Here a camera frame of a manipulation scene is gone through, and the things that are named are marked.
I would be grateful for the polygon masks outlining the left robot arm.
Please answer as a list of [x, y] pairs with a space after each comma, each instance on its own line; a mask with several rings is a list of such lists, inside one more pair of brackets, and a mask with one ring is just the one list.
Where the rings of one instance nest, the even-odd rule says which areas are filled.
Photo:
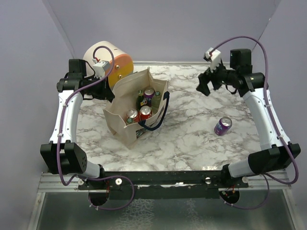
[[87, 76], [87, 65], [83, 59], [69, 60], [68, 73], [57, 83], [59, 108], [54, 131], [49, 143], [41, 145], [40, 154], [52, 174], [88, 177], [93, 188], [101, 189], [106, 183], [102, 166], [89, 162], [76, 143], [78, 114], [85, 95], [109, 102], [115, 96], [107, 80]]

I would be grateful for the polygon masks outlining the red cola can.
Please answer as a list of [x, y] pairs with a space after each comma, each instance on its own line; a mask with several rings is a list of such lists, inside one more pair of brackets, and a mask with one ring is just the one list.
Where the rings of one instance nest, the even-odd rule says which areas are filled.
[[143, 106], [140, 108], [140, 120], [146, 120], [152, 116], [152, 109], [149, 106]]
[[130, 109], [127, 111], [127, 120], [132, 120], [133, 122], [140, 122], [140, 115], [138, 110], [136, 109]]

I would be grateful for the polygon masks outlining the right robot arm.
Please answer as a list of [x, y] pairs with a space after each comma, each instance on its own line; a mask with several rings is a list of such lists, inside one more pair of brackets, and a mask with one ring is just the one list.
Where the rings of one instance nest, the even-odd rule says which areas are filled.
[[301, 148], [299, 144], [292, 143], [283, 131], [271, 102], [270, 91], [264, 85], [264, 74], [252, 71], [251, 50], [231, 50], [230, 69], [223, 65], [220, 51], [213, 48], [205, 52], [204, 59], [211, 65], [198, 76], [200, 83], [197, 91], [208, 96], [208, 83], [212, 83], [214, 90], [222, 85], [232, 86], [249, 108], [260, 138], [260, 151], [223, 167], [225, 173], [220, 176], [221, 184], [232, 187], [238, 177], [286, 169]]

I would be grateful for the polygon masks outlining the purple Fanta can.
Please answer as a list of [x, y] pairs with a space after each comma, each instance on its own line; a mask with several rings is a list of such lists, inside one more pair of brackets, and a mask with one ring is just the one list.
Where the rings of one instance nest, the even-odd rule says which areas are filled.
[[152, 87], [147, 87], [143, 91], [143, 95], [147, 101], [147, 106], [151, 107], [152, 106], [152, 98], [155, 95], [155, 90]]
[[214, 127], [214, 132], [218, 136], [225, 135], [232, 127], [232, 120], [229, 117], [222, 117]]

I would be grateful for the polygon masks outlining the beige canvas tote bag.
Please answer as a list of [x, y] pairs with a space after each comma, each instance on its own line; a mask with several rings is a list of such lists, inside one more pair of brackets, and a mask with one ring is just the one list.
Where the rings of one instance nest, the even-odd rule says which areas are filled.
[[[140, 123], [127, 123], [128, 110], [136, 107], [137, 91], [152, 87], [162, 94], [158, 111]], [[103, 109], [106, 124], [113, 135], [115, 135], [126, 147], [133, 143], [146, 131], [157, 130], [166, 115], [170, 93], [168, 82], [153, 78], [149, 69], [133, 73], [118, 81], [113, 90], [115, 98], [106, 104]]]

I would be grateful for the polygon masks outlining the green Perrier bottle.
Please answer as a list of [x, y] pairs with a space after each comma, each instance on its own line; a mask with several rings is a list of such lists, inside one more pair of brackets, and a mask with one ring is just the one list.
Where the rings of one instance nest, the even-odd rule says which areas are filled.
[[146, 105], [146, 99], [143, 95], [143, 90], [138, 90], [138, 96], [136, 99], [136, 109], [139, 111], [144, 105]]

